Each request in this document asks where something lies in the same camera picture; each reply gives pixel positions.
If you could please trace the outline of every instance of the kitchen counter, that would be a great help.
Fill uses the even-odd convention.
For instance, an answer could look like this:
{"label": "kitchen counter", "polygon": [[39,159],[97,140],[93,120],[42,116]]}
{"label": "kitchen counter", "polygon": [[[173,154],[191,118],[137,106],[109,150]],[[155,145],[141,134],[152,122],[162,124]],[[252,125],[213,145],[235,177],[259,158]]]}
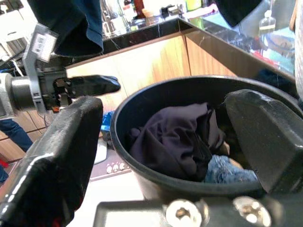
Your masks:
{"label": "kitchen counter", "polygon": [[[81,58],[61,58],[61,61],[69,68],[181,32],[236,75],[259,79],[260,72],[268,70],[276,75],[277,80],[281,77],[290,82],[290,90],[294,90],[294,33],[288,29],[292,8],[292,3],[288,4],[284,8],[288,10],[280,13],[281,16],[276,14],[276,31],[263,36],[258,35],[258,22],[268,9],[265,3],[261,3],[234,28],[226,23],[219,12],[195,18],[188,18],[185,14],[140,19],[133,21],[126,33],[105,38],[103,53]],[[273,16],[280,9],[273,9]]]}

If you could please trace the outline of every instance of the plastic bottle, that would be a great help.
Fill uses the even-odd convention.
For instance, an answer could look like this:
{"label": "plastic bottle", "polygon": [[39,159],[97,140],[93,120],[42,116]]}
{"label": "plastic bottle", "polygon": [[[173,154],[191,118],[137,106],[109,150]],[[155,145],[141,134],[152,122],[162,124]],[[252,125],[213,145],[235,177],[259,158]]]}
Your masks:
{"label": "plastic bottle", "polygon": [[273,32],[276,28],[276,19],[271,17],[271,10],[267,10],[264,16],[259,22],[259,35]]}

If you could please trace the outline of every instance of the blue jeans leg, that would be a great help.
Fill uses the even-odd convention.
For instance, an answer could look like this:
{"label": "blue jeans leg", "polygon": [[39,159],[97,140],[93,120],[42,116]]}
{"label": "blue jeans leg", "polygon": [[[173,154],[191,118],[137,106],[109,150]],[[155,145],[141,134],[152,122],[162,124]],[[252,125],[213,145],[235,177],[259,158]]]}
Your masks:
{"label": "blue jeans leg", "polygon": [[12,119],[0,121],[0,130],[4,132],[24,152],[33,144],[27,133]]}

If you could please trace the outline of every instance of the cabinet door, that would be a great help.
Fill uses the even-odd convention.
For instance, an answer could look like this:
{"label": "cabinet door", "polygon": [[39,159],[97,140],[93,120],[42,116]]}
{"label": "cabinet door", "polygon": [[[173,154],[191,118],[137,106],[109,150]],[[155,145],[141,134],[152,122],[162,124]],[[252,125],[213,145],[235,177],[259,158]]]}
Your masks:
{"label": "cabinet door", "polygon": [[103,96],[98,96],[98,98],[102,100],[104,112],[115,110],[120,105],[120,103],[124,99],[126,99],[126,92],[124,90],[120,75],[116,70],[114,56],[70,68],[67,70],[67,74],[68,77],[99,74],[104,76],[114,76],[118,78],[118,81],[121,84],[120,91]]}
{"label": "cabinet door", "polygon": [[188,59],[192,76],[223,75],[236,76],[208,52],[203,50],[191,39],[186,38]]}
{"label": "cabinet door", "polygon": [[156,82],[190,76],[184,36],[117,54],[114,61],[128,96]]}

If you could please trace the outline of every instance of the blue jeans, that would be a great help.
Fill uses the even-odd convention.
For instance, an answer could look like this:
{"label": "blue jeans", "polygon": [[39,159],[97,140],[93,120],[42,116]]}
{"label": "blue jeans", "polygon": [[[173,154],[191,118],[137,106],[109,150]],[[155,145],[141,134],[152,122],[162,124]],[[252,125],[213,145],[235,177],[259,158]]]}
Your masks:
{"label": "blue jeans", "polygon": [[24,152],[33,144],[27,133],[12,119],[0,121],[0,130],[5,133]]}
{"label": "blue jeans", "polygon": [[234,166],[227,156],[213,155],[208,163],[205,183],[236,183],[257,181],[254,171]]}

